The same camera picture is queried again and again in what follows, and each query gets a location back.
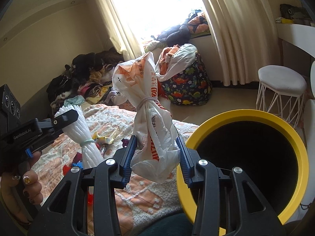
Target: window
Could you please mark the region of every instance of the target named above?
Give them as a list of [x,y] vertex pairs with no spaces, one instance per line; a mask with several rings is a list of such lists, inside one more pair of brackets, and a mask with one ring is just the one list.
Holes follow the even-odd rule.
[[115,0],[124,10],[133,31],[143,41],[164,29],[181,24],[192,10],[202,9],[201,0]]

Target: silver screw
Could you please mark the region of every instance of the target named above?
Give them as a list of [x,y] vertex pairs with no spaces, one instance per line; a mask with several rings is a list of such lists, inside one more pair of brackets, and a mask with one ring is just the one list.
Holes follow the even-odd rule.
[[199,163],[201,166],[208,165],[208,161],[203,160],[203,159],[199,160],[198,163]]
[[237,173],[237,174],[240,174],[240,173],[243,172],[243,170],[242,170],[241,168],[239,168],[239,167],[235,167],[233,170],[234,170],[234,172]]
[[114,159],[107,159],[107,160],[106,160],[106,164],[107,164],[107,165],[113,165],[113,164],[115,164],[115,162],[116,162],[116,161],[115,161]]
[[71,172],[72,173],[77,173],[77,172],[79,172],[80,171],[80,168],[79,167],[73,167],[72,169],[71,169]]

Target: patterned blanket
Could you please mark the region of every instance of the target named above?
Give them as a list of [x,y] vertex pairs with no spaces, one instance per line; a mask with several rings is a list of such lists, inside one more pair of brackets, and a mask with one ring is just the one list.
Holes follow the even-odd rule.
[[[122,148],[121,140],[130,138],[133,133],[135,112],[97,104],[86,108],[83,113],[92,134],[97,131],[101,135],[109,135],[119,127],[114,142],[106,150],[105,159],[113,157],[115,151]],[[173,123],[185,141],[198,127],[176,120]],[[43,186],[44,201],[63,178],[62,167],[70,165],[78,151],[81,151],[79,144],[62,134],[52,144],[52,149],[35,164],[33,169]],[[122,235],[137,235],[153,222],[181,208],[176,188],[176,170],[163,183],[155,183],[132,173],[127,187],[116,189],[115,195]],[[93,235],[91,206],[88,208],[88,231],[89,235]]]

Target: white stool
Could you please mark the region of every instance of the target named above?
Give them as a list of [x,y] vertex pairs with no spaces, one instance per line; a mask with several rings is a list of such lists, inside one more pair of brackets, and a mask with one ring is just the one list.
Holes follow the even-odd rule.
[[[256,101],[256,109],[257,110],[262,109],[265,112],[270,112],[271,108],[277,102],[278,105],[277,115],[284,119],[283,111],[289,104],[289,115],[284,120],[290,124],[293,123],[293,120],[295,119],[293,126],[295,127],[298,124],[302,113],[304,92],[307,87],[305,79],[302,77],[302,75],[288,67],[274,65],[269,65],[260,68],[258,70],[258,77],[259,89]],[[267,88],[275,92],[269,107],[267,107],[266,105],[265,98],[265,92]],[[281,95],[290,97],[285,106],[282,106]],[[292,101],[293,97],[295,97],[296,99],[292,106],[291,102],[293,102]]]

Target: curtain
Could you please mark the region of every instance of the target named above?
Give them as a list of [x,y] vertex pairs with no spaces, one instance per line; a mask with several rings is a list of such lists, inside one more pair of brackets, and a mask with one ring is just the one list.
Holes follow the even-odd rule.
[[124,17],[124,9],[119,6],[119,1],[95,1],[106,26],[108,36],[115,49],[123,54],[125,61],[135,59],[144,54],[142,45],[135,37]]
[[268,0],[203,0],[220,58],[223,84],[258,81],[258,69],[280,62]]

